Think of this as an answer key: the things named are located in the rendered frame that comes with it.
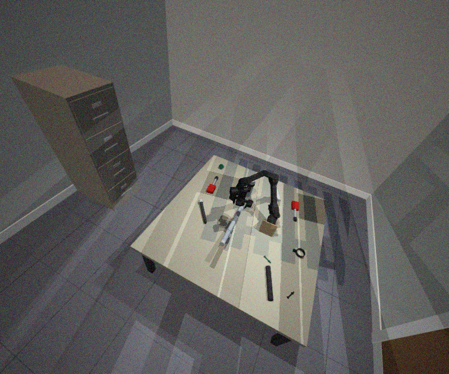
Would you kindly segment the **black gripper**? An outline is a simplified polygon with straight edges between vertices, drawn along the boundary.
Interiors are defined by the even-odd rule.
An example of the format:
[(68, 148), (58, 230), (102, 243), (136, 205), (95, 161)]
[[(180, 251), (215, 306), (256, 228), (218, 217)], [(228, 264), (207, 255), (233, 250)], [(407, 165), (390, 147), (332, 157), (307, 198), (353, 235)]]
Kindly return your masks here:
[[(241, 198), (243, 197), (243, 196), (241, 196), (240, 194), (239, 194), (238, 196), (240, 196)], [(244, 202), (246, 203), (244, 209), (245, 209), (246, 207), (251, 208), (253, 201), (252, 201), (252, 200), (246, 200), (245, 198), (246, 198), (246, 196), (243, 197)], [(237, 196), (229, 196), (229, 199), (231, 199), (231, 200), (233, 201), (233, 204), (235, 204), (235, 199), (237, 199)]]

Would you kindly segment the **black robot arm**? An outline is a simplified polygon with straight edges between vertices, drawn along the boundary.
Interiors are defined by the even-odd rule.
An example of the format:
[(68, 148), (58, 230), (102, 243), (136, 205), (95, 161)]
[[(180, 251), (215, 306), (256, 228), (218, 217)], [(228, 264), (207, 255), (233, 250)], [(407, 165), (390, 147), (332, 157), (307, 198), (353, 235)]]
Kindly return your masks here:
[[(279, 176), (277, 174), (274, 173), (270, 173), (266, 170), (262, 170), (261, 172), (258, 172), (252, 176), (249, 177), (243, 177), (240, 178), (238, 181), (238, 184), (236, 185), (236, 187), (231, 187), (230, 188), (230, 196), (238, 196), (239, 194), (241, 196), (246, 196), (247, 192), (250, 191), (250, 188), (247, 186), (250, 182), (261, 178), (263, 176), (266, 176), (269, 178), (269, 182), (270, 182), (270, 193), (271, 193), (271, 203), (268, 205), (269, 208), (269, 216), (267, 218), (267, 222), (272, 223), (274, 225), (276, 225), (276, 221), (278, 218), (280, 218), (280, 213), (279, 213), (279, 206), (277, 204), (277, 184), (278, 184), (278, 180), (279, 180)], [(237, 206), (244, 206), (245, 202), (243, 197), (241, 198), (240, 196), (237, 197), (237, 200), (235, 202), (235, 204)]]

